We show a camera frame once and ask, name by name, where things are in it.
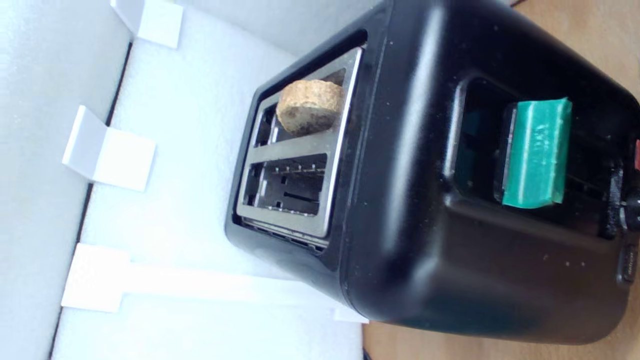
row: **white bracket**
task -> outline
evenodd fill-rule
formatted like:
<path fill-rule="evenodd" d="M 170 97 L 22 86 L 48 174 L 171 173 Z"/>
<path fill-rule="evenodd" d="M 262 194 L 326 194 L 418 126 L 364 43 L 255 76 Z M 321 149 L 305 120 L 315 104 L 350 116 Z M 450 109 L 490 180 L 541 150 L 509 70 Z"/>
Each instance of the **white bracket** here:
<path fill-rule="evenodd" d="M 80 105 L 62 163 L 91 181 L 145 191 L 156 143 L 103 124 Z"/>
<path fill-rule="evenodd" d="M 178 47 L 182 6 L 166 0 L 110 0 L 109 3 L 135 37 L 172 49 Z"/>
<path fill-rule="evenodd" d="M 124 293 L 327 309 L 335 320 L 369 322 L 299 281 L 131 263 L 126 251 L 79 243 L 62 306 L 116 313 Z"/>

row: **wooden surface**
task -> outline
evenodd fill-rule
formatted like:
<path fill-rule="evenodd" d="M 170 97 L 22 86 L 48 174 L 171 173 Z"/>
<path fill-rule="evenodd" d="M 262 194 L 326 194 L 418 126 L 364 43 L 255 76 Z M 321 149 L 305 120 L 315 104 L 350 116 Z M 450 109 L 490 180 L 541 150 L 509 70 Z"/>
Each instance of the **wooden surface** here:
<path fill-rule="evenodd" d="M 640 0 L 527 0 L 516 10 L 640 99 Z M 591 345 L 486 340 L 382 323 L 365 326 L 364 345 L 372 360 L 640 360 L 640 284 L 618 328 Z"/>

